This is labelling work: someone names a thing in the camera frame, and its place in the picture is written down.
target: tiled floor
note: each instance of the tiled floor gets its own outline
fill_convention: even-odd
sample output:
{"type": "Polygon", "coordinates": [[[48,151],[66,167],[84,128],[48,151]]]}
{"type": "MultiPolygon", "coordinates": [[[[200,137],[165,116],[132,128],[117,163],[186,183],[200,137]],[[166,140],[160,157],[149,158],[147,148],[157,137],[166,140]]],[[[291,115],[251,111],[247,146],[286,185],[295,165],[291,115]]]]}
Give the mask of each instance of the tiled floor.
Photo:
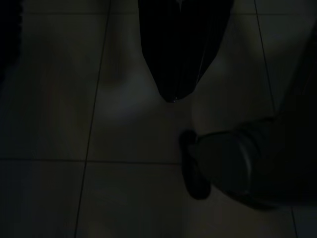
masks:
{"type": "MultiPolygon", "coordinates": [[[[177,137],[273,115],[314,6],[236,0],[196,91],[167,104],[141,53],[137,0],[25,0],[0,100],[1,237],[295,238],[290,208],[255,212],[216,189],[192,200],[177,137]]],[[[310,237],[315,215],[294,215],[310,237]]]]}

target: foot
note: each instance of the foot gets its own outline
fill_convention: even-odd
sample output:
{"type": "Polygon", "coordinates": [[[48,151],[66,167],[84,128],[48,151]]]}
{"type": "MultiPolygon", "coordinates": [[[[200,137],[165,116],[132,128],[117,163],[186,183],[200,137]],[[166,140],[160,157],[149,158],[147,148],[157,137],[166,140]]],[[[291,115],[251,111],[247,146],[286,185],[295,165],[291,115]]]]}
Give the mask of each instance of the foot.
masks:
{"type": "Polygon", "coordinates": [[[196,138],[196,133],[191,130],[183,132],[179,137],[182,172],[188,193],[196,200],[203,200],[209,197],[211,184],[201,174],[195,158],[188,151],[188,147],[196,143],[196,138]]]}

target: black shoe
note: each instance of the black shoe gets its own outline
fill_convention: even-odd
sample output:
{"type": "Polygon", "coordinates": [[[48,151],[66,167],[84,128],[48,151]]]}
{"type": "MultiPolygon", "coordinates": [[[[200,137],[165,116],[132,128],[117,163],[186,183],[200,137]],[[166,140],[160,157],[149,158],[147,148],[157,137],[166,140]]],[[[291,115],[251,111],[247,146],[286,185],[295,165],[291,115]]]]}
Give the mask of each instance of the black shoe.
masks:
{"type": "Polygon", "coordinates": [[[188,193],[196,200],[203,200],[209,197],[211,184],[199,170],[198,164],[193,158],[188,147],[196,143],[196,133],[188,130],[179,137],[179,145],[182,152],[182,172],[188,193]]]}

